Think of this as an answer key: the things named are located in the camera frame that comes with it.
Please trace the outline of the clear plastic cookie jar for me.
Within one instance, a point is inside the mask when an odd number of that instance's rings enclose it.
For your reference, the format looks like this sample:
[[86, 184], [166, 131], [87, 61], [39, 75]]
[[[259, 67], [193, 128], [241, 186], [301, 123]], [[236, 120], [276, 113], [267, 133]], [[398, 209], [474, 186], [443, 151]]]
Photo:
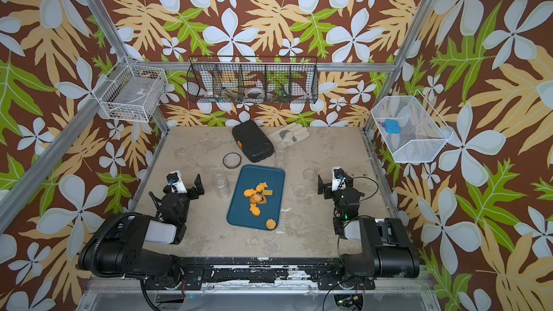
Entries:
[[223, 173], [213, 174], [212, 183], [220, 199], [224, 200], [231, 196], [230, 183], [225, 174]]

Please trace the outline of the orange cookie pile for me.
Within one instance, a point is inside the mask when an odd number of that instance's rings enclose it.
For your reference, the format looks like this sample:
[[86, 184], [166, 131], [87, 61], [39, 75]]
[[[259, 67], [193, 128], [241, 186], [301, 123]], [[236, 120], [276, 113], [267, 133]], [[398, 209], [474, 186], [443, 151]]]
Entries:
[[243, 192], [243, 196], [249, 199], [249, 211], [253, 216], [260, 216], [260, 205], [267, 203], [267, 197], [274, 195], [274, 191], [269, 189], [266, 182], [259, 183], [254, 189], [247, 189]]

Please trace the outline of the round orange cookie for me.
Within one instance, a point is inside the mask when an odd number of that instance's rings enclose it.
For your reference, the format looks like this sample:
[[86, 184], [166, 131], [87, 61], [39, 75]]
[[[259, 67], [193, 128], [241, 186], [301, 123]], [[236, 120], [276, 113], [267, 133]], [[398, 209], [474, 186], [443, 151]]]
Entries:
[[269, 230], [273, 230], [275, 229], [275, 227], [277, 226], [277, 223], [272, 220], [272, 219], [269, 219], [266, 221], [266, 227], [269, 229]]

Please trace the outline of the clear jar with cookies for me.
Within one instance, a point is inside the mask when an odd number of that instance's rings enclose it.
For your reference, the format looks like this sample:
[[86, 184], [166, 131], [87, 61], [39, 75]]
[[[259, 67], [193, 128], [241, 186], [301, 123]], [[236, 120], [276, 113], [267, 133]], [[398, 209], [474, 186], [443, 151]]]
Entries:
[[284, 142], [280, 142], [275, 145], [275, 160], [274, 160], [274, 167], [275, 168], [284, 168], [287, 161], [287, 154], [288, 154], [288, 145]]

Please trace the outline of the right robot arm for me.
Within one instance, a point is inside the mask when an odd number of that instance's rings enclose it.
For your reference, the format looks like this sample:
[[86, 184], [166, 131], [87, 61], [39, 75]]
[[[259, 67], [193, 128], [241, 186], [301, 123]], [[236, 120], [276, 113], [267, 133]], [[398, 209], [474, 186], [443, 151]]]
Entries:
[[371, 196], [356, 189], [354, 180], [340, 168], [333, 172], [329, 183], [318, 177], [317, 193], [334, 204], [333, 226], [338, 239], [361, 243], [360, 253], [338, 255], [343, 275], [360, 279], [417, 278], [420, 259], [401, 219], [360, 215], [361, 203]]

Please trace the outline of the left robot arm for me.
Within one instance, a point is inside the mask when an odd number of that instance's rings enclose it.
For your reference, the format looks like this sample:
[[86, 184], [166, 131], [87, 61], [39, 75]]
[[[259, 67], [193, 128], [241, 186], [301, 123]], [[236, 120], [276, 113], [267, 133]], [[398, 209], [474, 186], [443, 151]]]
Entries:
[[149, 197], [156, 214], [115, 214], [105, 220], [79, 254], [78, 268], [101, 278], [131, 277], [177, 282], [181, 268], [175, 256], [144, 249], [144, 243], [177, 245], [187, 230], [190, 202], [204, 194], [201, 176], [187, 188], [178, 171], [166, 176], [164, 196]]

